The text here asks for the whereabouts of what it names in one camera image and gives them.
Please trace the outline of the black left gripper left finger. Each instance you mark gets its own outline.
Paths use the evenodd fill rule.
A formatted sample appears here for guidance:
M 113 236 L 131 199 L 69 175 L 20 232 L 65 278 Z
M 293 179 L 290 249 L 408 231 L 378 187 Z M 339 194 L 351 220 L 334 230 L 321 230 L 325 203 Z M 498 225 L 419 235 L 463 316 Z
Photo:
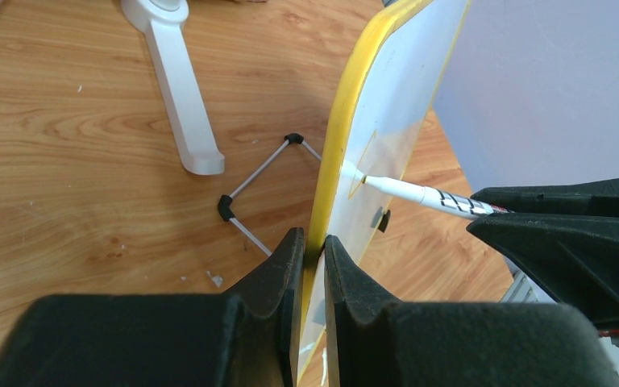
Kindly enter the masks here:
M 294 386 L 304 233 L 222 293 L 53 294 L 0 348 L 0 386 Z

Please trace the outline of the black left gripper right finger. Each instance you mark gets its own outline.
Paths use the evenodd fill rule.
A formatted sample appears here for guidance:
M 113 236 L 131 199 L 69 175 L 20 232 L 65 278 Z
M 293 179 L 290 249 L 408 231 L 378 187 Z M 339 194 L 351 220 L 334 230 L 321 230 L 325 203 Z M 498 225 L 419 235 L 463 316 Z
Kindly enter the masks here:
M 594 327 L 549 303 L 405 302 L 325 246 L 333 386 L 619 386 Z

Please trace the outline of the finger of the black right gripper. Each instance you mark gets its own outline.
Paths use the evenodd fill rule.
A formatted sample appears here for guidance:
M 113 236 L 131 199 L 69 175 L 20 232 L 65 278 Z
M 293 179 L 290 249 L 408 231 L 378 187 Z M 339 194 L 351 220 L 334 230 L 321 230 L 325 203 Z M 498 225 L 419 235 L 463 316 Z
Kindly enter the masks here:
M 619 218 L 499 214 L 467 231 L 597 329 L 619 329 Z
M 472 198 L 518 213 L 619 215 L 619 177 L 576 185 L 488 187 Z

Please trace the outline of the white whiteboard marker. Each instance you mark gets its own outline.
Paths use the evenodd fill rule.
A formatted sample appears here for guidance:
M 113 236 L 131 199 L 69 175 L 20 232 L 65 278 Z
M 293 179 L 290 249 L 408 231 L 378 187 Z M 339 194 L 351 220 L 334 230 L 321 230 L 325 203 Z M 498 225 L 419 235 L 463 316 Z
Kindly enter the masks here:
M 490 214 L 512 213 L 511 210 L 501 206 L 459 196 L 430 186 L 415 185 L 391 177 L 370 176 L 359 171 L 350 161 L 343 162 L 341 175 L 351 178 L 354 182 L 359 182 L 361 185 L 377 189 L 383 194 L 404 199 L 419 206 L 428 207 L 459 218 L 475 220 Z

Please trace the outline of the yellow framed whiteboard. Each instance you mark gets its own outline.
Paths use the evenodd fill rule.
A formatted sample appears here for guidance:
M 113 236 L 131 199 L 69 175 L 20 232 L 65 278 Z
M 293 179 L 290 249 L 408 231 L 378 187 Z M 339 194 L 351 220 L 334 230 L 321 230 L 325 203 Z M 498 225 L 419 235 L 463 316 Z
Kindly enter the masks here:
M 370 18 L 347 59 L 305 239 L 299 373 L 326 329 L 324 240 L 334 235 L 353 260 L 363 257 L 392 199 L 360 175 L 404 175 L 468 8 L 467 1 L 391 2 Z

